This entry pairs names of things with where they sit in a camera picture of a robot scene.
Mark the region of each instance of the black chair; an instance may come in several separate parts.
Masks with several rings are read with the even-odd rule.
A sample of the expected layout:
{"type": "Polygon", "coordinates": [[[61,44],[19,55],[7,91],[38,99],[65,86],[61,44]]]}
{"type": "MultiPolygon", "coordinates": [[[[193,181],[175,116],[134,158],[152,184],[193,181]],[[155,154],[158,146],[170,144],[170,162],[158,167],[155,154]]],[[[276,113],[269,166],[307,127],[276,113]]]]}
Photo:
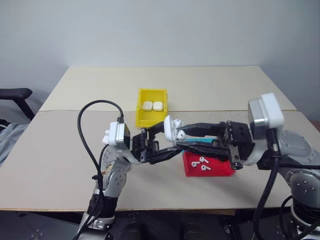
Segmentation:
{"type": "Polygon", "coordinates": [[[29,105],[26,103],[26,99],[32,94],[29,88],[0,88],[0,100],[12,100],[14,101],[28,119],[32,120],[35,114],[32,112],[29,105]]]}

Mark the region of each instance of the red plastic container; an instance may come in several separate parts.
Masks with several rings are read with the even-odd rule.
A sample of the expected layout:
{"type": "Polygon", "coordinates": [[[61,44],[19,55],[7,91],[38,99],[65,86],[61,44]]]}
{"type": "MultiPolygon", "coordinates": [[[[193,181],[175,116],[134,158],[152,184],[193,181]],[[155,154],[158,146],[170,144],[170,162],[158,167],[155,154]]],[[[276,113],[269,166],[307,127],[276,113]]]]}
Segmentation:
{"type": "Polygon", "coordinates": [[[236,171],[231,169],[229,161],[221,161],[214,157],[204,158],[209,161],[209,163],[201,162],[197,164],[196,167],[192,167],[192,162],[199,162],[201,155],[185,151],[183,153],[183,164],[186,177],[227,177],[234,174],[236,171]],[[205,165],[211,170],[203,171],[201,170],[201,165],[205,165]]]}

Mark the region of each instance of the chair armrest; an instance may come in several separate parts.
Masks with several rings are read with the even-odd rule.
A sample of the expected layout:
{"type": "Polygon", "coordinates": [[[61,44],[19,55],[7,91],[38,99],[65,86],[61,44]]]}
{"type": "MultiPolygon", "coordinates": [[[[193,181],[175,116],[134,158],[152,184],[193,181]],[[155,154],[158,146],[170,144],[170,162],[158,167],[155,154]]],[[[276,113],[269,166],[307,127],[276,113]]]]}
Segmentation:
{"type": "Polygon", "coordinates": [[[0,100],[24,100],[32,94],[29,88],[0,88],[0,100]]]}

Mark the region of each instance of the white wall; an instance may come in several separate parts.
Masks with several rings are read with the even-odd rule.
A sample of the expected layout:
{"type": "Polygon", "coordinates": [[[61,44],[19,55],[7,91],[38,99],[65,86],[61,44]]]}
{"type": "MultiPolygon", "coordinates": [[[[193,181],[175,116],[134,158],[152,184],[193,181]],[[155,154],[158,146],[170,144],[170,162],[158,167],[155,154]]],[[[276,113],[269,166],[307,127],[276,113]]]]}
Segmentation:
{"type": "Polygon", "coordinates": [[[319,36],[319,0],[0,0],[0,88],[37,111],[70,65],[261,65],[320,120],[319,36]]]}

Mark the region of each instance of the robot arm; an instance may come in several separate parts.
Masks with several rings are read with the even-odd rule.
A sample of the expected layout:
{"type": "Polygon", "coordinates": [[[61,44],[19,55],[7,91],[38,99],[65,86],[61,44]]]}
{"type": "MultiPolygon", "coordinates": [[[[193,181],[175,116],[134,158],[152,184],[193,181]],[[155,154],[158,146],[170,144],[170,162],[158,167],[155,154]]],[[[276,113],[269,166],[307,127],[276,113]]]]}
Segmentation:
{"type": "MultiPolygon", "coordinates": [[[[173,120],[169,115],[164,122],[150,128],[143,128],[140,134],[135,135],[132,140],[125,123],[112,122],[102,140],[104,144],[108,144],[101,164],[104,198],[93,214],[92,219],[96,219],[88,227],[96,230],[106,230],[110,227],[114,221],[117,200],[126,183],[127,171],[131,164],[156,164],[169,160],[184,150],[221,160],[228,159],[231,168],[235,170],[253,164],[257,164],[261,170],[271,169],[273,163],[269,160],[266,137],[269,129],[276,129],[279,142],[278,152],[282,155],[278,172],[291,187],[292,216],[300,226],[310,226],[316,219],[319,219],[320,172],[312,168],[297,169],[295,166],[297,164],[308,165],[309,168],[318,166],[319,169],[320,154],[305,138],[291,131],[282,131],[284,116],[273,93],[249,101],[248,118],[249,124],[227,121],[217,124],[194,123],[183,126],[181,120],[173,120]],[[156,141],[158,133],[164,133],[165,138],[173,143],[172,146],[160,149],[159,142],[156,141]],[[185,141],[186,136],[214,136],[215,139],[211,143],[185,141]]],[[[97,185],[89,208],[83,214],[81,225],[96,204],[98,195],[97,185]]]]}

